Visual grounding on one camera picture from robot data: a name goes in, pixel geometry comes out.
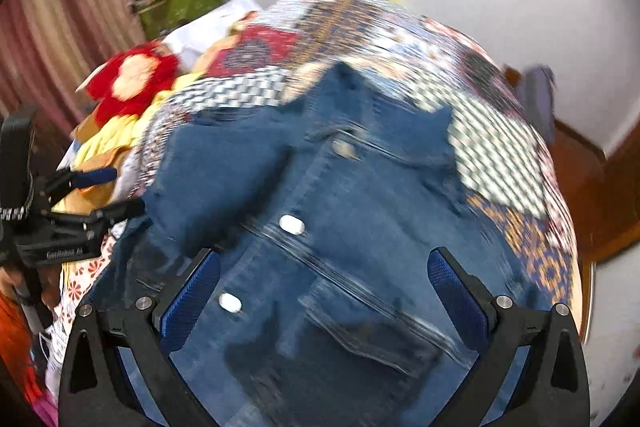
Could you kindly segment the blue denim jacket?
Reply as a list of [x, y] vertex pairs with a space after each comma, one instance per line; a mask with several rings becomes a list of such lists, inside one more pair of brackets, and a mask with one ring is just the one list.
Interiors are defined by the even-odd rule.
[[343, 63], [291, 103], [193, 115], [89, 297], [125, 309], [213, 248], [219, 282], [174, 362], [220, 425], [424, 426], [475, 359], [428, 281], [433, 249], [549, 304], [469, 205], [451, 119]]

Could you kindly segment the yellow orange fleece blanket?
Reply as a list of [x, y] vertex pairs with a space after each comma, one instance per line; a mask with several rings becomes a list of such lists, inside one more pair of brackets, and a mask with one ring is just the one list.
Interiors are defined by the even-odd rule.
[[[168, 90], [157, 92], [152, 102], [138, 115], [115, 116], [82, 144], [72, 167], [74, 170], [89, 171], [104, 167], [116, 169], [116, 176], [122, 172], [122, 164], [142, 139], [146, 127], [160, 106], [173, 94], [190, 86], [203, 76], [202, 72], [190, 72], [174, 80]], [[54, 212], [88, 215], [92, 210], [106, 206], [112, 199], [115, 181], [88, 188], [75, 188], [61, 202], [53, 206]]]

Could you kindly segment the red and cream plush blanket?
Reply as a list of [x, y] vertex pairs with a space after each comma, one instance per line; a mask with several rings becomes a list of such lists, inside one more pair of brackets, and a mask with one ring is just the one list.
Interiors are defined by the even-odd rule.
[[93, 118], [102, 128], [114, 117], [141, 116], [157, 93], [171, 88], [179, 72], [178, 56], [151, 41], [114, 55], [79, 90], [96, 103]]

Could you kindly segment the white pillow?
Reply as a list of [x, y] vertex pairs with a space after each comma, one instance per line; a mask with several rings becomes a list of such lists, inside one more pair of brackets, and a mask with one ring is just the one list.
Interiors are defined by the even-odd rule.
[[178, 56], [182, 69], [187, 72], [212, 44], [228, 36], [234, 23], [249, 12], [261, 10], [256, 0], [230, 0], [171, 31], [162, 43]]

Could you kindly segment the striped pink curtain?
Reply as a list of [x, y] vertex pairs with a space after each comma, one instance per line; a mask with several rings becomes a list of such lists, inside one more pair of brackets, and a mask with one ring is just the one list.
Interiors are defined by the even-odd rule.
[[143, 39], [129, 0], [2, 0], [1, 114], [35, 108], [37, 150], [60, 159], [89, 104], [77, 87]]

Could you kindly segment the green storage box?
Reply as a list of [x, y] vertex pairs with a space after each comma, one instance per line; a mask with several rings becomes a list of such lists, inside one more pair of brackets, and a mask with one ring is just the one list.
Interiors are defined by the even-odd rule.
[[138, 9], [137, 14], [145, 38], [151, 41], [167, 36], [221, 5], [222, 0], [155, 0]]

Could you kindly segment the patchwork patterned bedspread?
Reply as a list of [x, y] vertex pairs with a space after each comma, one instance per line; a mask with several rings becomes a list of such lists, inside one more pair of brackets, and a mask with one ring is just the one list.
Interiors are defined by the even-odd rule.
[[169, 135], [190, 114], [291, 100], [332, 58], [422, 109], [452, 108], [449, 140], [470, 203], [495, 222], [540, 289], [578, 307], [576, 237], [549, 147], [478, 43], [390, 0], [279, 0], [247, 13], [186, 72], [203, 76], [152, 117], [112, 199], [151, 184]]

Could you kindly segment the purple grey cloth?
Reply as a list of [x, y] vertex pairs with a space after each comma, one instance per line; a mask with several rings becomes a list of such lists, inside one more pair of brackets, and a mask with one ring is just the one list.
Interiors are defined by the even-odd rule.
[[527, 69], [515, 88], [526, 117], [547, 145], [555, 141], [554, 89], [555, 77], [547, 65]]

